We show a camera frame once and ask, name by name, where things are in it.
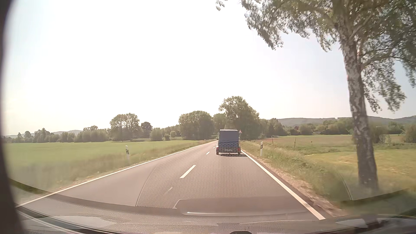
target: grass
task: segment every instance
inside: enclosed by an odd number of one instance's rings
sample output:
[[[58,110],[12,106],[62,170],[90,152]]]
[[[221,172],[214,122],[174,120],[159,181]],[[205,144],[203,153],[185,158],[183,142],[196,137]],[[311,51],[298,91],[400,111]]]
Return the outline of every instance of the grass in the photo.
[[[375,144],[374,149],[416,149],[416,144],[403,143],[401,136],[390,135],[390,138],[390,144]],[[256,142],[259,144],[261,141],[263,145],[296,150],[304,155],[357,151],[352,143],[351,135],[286,136],[273,138],[273,141],[267,138]]]
[[[263,143],[263,155],[257,142],[241,142],[241,149],[264,159],[272,167],[308,182],[316,194],[330,201],[349,200],[342,177],[329,167],[310,161],[302,152]]]
[[[416,144],[403,143],[398,135],[390,138],[390,144],[374,145],[380,186],[376,194],[358,186],[351,135],[286,136],[241,142],[241,147],[260,157],[263,141],[261,158],[272,167],[308,182],[316,194],[353,213],[397,214],[416,208]]]
[[[351,212],[400,214],[416,209],[416,149],[377,150],[374,157],[381,199],[368,199],[368,194],[365,191],[363,193],[363,189],[358,186],[356,153],[317,154],[309,156],[308,159],[336,170],[344,178],[352,199],[359,202],[341,202],[339,205]]]
[[[9,177],[22,184],[54,191],[76,181],[145,162],[204,141],[13,143],[5,144]],[[125,145],[129,146],[130,163]]]
[[[383,193],[396,192],[416,185],[416,149],[377,150],[376,159],[380,188]],[[355,152],[337,152],[316,154],[308,159],[336,170],[347,182],[348,187],[358,187],[357,154]],[[354,199],[360,199],[357,189],[352,190]]]

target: meadow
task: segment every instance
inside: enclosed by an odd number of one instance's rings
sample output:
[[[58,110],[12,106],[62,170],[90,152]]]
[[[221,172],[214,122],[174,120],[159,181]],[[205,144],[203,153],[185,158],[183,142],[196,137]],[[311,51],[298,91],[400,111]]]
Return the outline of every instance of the meadow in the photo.
[[[354,201],[364,201],[376,196],[406,192],[416,208],[416,144],[403,143],[401,136],[390,135],[388,143],[374,144],[380,190],[370,193],[358,186],[357,154],[351,135],[312,135],[267,138],[241,142],[248,153],[262,158],[272,167],[307,182],[314,192],[339,207],[354,207]],[[260,142],[263,155],[260,156]],[[393,212],[404,210],[404,199],[383,204],[360,206],[360,210]]]
[[[108,141],[10,143],[4,146],[7,173],[13,184],[29,192],[43,193],[203,143],[190,140]],[[129,147],[130,161],[126,160],[126,145]]]

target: white lane marking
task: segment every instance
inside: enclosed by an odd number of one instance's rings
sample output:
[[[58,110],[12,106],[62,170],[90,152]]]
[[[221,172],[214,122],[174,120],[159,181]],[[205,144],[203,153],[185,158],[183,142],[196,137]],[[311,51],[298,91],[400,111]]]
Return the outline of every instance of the white lane marking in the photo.
[[[289,187],[287,187],[284,183],[282,183],[276,176],[274,176],[270,171],[266,170],[260,163],[258,163],[256,160],[254,160],[252,157],[250,157],[248,154],[243,152],[247,157],[249,157],[256,165],[258,165],[261,169],[263,169],[264,172],[266,172],[272,179],[274,179],[280,186],[282,186],[290,195],[292,195],[298,202],[300,202],[306,209],[308,209],[315,217],[317,217],[319,220],[325,219],[318,211],[316,211],[312,206],[310,206],[308,203],[306,203],[301,197],[299,197],[296,193],[294,193]]]
[[[189,168],[181,177],[180,177],[180,179],[182,179],[182,178],[185,178],[185,176],[195,167],[196,165],[193,165],[193,166],[191,166],[191,168]]]
[[[195,147],[198,147],[198,146],[201,146],[201,145],[205,145],[205,144],[196,145],[196,146],[191,147],[191,148],[189,148],[189,149],[193,149],[193,148],[195,148]],[[83,182],[83,183],[80,183],[80,184],[76,184],[76,185],[71,186],[71,187],[69,187],[69,188],[62,189],[62,190],[59,190],[59,191],[57,191],[57,192],[53,192],[53,193],[50,193],[50,194],[44,195],[44,196],[42,196],[42,197],[38,197],[38,198],[36,198],[36,199],[33,199],[33,200],[31,200],[31,201],[28,201],[28,202],[22,203],[22,204],[20,204],[20,205],[15,206],[15,207],[16,207],[16,208],[18,208],[18,207],[24,206],[24,205],[26,205],[26,204],[29,204],[29,203],[31,203],[31,202],[35,202],[35,201],[37,201],[37,200],[40,200],[40,199],[42,199],[42,198],[49,197],[49,196],[51,196],[51,195],[54,195],[54,194],[57,194],[57,193],[63,192],[63,191],[65,191],[65,190],[75,188],[75,187],[77,187],[77,186],[79,186],[79,185],[83,185],[83,184],[86,184],[86,183],[92,182],[92,181],[94,181],[94,180],[98,180],[98,179],[101,179],[101,178],[107,177],[107,176],[109,176],[109,175],[113,175],[113,174],[115,174],[115,173],[119,173],[119,172],[122,172],[122,171],[128,170],[128,169],[133,168],[133,167],[137,167],[137,166],[140,166],[140,165],[143,165],[143,164],[149,163],[149,162],[153,162],[153,161],[155,161],[155,160],[162,159],[162,158],[167,157],[167,156],[171,156],[171,155],[174,155],[174,154],[178,154],[178,153],[180,153],[180,152],[183,152],[183,151],[186,151],[186,150],[189,150],[189,149],[184,149],[184,150],[182,150],[182,151],[179,151],[179,152],[176,152],[176,153],[173,153],[173,154],[169,154],[169,155],[166,155],[166,156],[163,156],[163,157],[160,157],[160,158],[157,158],[157,159],[153,159],[153,160],[150,160],[150,161],[147,161],[147,162],[144,162],[144,163],[138,164],[138,165],[134,165],[134,166],[132,166],[132,167],[125,168],[125,169],[123,169],[123,170],[119,170],[119,171],[117,171],[117,172],[113,172],[113,173],[110,173],[110,174],[104,175],[104,176],[102,176],[102,177],[98,177],[98,178],[95,178],[95,179],[92,179],[92,180],[89,180],[89,181],[86,181],[86,182]]]

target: hill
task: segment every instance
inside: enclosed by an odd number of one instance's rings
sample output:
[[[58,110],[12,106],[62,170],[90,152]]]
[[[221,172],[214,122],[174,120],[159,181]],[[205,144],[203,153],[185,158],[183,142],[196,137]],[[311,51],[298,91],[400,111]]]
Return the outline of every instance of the hill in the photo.
[[[285,118],[278,119],[278,121],[284,126],[299,126],[302,124],[312,123],[312,124],[322,124],[325,120],[336,120],[336,118]],[[379,124],[387,125],[390,121],[397,122],[399,124],[410,124],[416,122],[416,115],[403,117],[398,119],[389,119],[376,116],[369,116],[371,122],[376,122]]]
[[[53,132],[53,134],[62,134],[63,132],[68,132],[68,133],[75,133],[75,136],[78,135],[79,132],[82,132],[81,130],[71,130],[71,131],[58,131],[58,132]],[[17,135],[7,135],[5,137],[11,137],[11,138],[16,138]]]

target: sign post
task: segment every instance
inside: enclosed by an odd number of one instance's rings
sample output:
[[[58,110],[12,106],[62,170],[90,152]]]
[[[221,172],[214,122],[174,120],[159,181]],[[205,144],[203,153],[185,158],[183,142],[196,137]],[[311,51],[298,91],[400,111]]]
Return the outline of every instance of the sign post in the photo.
[[[127,158],[127,161],[128,161],[128,162],[129,162],[129,164],[130,164],[129,146],[127,146],[127,145],[126,145],[126,158]]]

